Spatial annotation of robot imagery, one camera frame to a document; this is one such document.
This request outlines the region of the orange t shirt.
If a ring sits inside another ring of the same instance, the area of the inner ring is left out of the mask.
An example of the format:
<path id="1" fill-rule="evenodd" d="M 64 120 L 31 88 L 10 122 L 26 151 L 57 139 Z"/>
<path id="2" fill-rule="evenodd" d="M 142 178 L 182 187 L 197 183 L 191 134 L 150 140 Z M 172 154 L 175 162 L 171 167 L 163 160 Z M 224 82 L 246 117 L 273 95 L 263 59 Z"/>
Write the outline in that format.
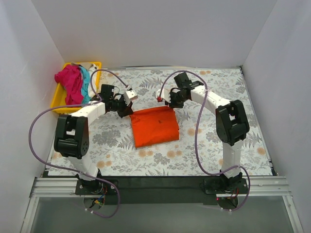
<path id="1" fill-rule="evenodd" d="M 135 111 L 130 119 L 136 148 L 179 140 L 175 111 L 167 106 Z"/>

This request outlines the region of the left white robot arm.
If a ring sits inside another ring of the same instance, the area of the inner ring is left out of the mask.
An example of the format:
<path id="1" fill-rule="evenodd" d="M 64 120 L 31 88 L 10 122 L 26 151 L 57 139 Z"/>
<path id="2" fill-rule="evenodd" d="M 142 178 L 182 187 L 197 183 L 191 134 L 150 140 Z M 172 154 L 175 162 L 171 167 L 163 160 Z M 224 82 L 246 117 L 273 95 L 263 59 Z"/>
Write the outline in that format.
<path id="1" fill-rule="evenodd" d="M 103 181 L 97 178 L 101 173 L 88 154 L 88 127 L 107 112 L 117 112 L 119 117 L 133 114 L 133 100 L 138 98 L 136 91 L 131 88 L 123 94 L 114 94 L 114 88 L 112 85 L 103 84 L 98 98 L 79 111 L 70 115 L 60 115 L 57 121 L 54 150 L 73 164 L 82 188 L 92 194 L 99 194 L 104 185 Z"/>

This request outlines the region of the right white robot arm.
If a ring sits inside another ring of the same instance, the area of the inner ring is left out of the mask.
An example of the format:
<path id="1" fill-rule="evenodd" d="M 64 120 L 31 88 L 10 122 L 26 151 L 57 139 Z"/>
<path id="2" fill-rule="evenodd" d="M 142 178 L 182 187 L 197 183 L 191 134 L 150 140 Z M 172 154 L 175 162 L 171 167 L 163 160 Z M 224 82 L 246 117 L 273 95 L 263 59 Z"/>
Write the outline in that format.
<path id="1" fill-rule="evenodd" d="M 215 115 L 216 133 L 223 144 L 223 164 L 218 173 L 210 173 L 203 168 L 198 153 L 198 130 L 195 130 L 196 160 L 199 168 L 208 175 L 203 187 L 207 194 L 238 192 L 247 187 L 242 177 L 246 170 L 241 166 L 242 144 L 250 130 L 244 105 L 240 100 L 230 101 L 209 91 L 203 78 L 193 82 L 188 74 L 190 71 L 180 70 L 169 75 L 177 87 L 170 91 L 161 88 L 157 92 L 157 100 L 165 101 L 170 108 L 183 108 L 184 102 L 191 100 Z"/>

